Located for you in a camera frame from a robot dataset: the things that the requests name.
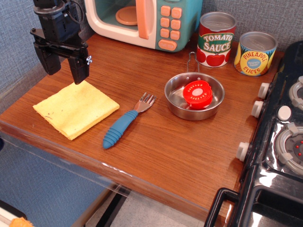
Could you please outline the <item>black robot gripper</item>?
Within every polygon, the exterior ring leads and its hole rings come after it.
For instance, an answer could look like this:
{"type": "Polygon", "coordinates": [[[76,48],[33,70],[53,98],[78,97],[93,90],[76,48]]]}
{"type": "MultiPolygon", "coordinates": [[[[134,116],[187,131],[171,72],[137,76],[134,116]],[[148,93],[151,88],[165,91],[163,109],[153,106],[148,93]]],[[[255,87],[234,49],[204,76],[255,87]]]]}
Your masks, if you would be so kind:
{"type": "Polygon", "coordinates": [[[47,74],[61,69],[59,57],[68,58],[76,85],[89,76],[88,45],[80,37],[81,7],[33,7],[41,28],[33,28],[34,48],[47,74]]]}

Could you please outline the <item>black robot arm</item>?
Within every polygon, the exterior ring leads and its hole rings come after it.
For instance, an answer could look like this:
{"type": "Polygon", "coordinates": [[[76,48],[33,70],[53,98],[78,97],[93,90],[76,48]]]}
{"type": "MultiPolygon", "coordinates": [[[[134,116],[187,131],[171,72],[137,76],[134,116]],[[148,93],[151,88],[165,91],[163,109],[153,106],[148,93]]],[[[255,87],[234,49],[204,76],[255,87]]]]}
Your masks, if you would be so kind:
{"type": "Polygon", "coordinates": [[[74,83],[80,84],[89,76],[91,56],[88,45],[80,37],[84,12],[73,0],[35,0],[34,12],[41,29],[32,28],[36,54],[47,74],[61,69],[60,57],[69,62],[74,83]]]}

